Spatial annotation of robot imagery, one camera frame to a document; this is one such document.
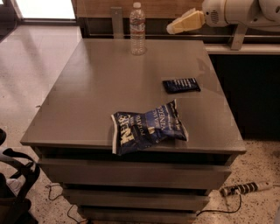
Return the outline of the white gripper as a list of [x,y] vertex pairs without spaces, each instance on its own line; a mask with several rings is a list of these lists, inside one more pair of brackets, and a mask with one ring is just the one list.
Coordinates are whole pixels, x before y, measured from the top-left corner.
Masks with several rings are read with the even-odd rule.
[[177,34],[197,30],[205,20],[211,27],[248,25],[258,14],[258,0],[204,0],[202,11],[188,10],[167,25],[167,32]]

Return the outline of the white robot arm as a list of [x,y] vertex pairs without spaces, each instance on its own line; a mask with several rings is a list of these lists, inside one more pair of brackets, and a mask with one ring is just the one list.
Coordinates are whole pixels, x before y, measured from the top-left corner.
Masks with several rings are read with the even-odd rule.
[[202,10],[190,9],[167,25],[169,34],[210,27],[244,25],[245,27],[278,32],[280,0],[204,0]]

